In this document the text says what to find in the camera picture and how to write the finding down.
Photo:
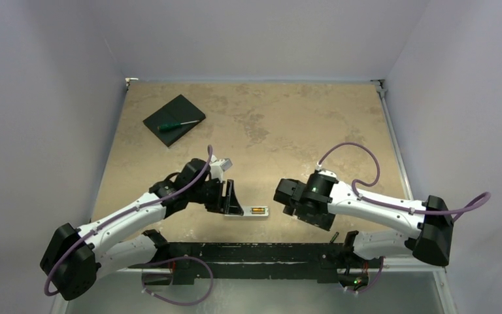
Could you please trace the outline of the white remote control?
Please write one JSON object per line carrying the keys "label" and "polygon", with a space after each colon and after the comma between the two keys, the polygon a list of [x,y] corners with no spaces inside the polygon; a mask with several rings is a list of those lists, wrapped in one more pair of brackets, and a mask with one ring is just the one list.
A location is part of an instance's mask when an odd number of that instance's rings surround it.
{"label": "white remote control", "polygon": [[224,215],[225,218],[230,219],[267,219],[269,218],[269,208],[268,207],[243,207],[241,215]]}

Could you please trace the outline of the gold battery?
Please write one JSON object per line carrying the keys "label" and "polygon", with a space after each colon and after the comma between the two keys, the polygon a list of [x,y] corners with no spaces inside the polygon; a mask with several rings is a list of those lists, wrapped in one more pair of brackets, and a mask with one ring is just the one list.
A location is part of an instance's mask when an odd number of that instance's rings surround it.
{"label": "gold battery", "polygon": [[265,214],[265,209],[264,208],[252,208],[251,213],[253,215],[264,215]]}

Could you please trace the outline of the green black battery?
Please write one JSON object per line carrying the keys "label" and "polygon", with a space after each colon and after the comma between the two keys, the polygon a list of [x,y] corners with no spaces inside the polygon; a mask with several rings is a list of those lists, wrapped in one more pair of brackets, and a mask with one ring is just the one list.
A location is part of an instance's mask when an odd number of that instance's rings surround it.
{"label": "green black battery", "polygon": [[339,232],[335,232],[335,234],[332,236],[331,240],[330,240],[330,243],[334,243],[335,240],[338,238],[339,236]]}

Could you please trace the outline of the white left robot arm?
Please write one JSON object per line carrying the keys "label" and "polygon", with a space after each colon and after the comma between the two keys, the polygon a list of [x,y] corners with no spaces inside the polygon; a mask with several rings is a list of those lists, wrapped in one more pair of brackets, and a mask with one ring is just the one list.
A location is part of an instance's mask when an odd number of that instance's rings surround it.
{"label": "white left robot arm", "polygon": [[224,180],[231,166],[228,158],[194,158],[124,208],[77,228],[69,223],[58,227],[40,262],[46,274],[44,294],[74,300],[97,280],[138,265],[167,266],[174,272],[183,262],[195,262],[210,273],[210,266],[201,259],[172,251],[159,231],[147,230],[132,240],[127,237],[173,216],[190,203],[203,205],[211,213],[243,216],[244,209],[233,193],[233,181]]}

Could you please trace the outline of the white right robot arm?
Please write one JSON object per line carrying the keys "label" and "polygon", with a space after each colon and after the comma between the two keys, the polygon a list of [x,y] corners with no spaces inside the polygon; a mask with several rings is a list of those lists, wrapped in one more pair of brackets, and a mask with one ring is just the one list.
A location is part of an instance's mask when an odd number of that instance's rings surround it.
{"label": "white right robot arm", "polygon": [[361,218],[387,227],[382,232],[350,232],[341,258],[349,266],[381,256],[411,255],[432,266],[450,261],[453,219],[444,200],[404,200],[364,190],[355,193],[328,170],[315,171],[306,183],[281,179],[273,199],[284,213],[330,230],[337,215]]}

